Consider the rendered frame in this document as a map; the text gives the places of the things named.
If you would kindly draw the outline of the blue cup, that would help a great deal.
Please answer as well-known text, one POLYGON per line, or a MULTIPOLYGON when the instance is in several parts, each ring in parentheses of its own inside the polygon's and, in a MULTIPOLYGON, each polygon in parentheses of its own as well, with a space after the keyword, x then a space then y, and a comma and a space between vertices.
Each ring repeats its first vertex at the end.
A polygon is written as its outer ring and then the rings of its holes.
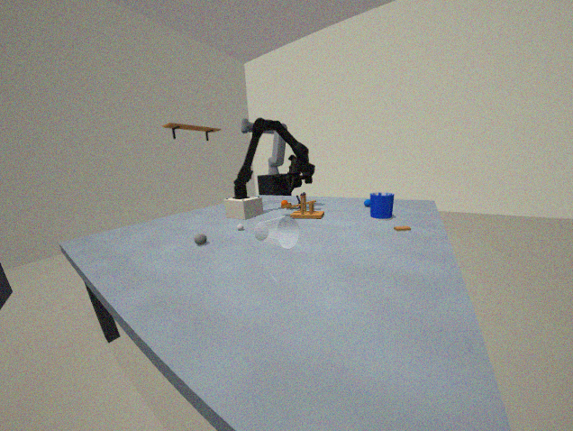
POLYGON ((392 219, 392 211, 395 194, 390 193, 370 193, 371 219, 377 221, 388 221, 392 219))

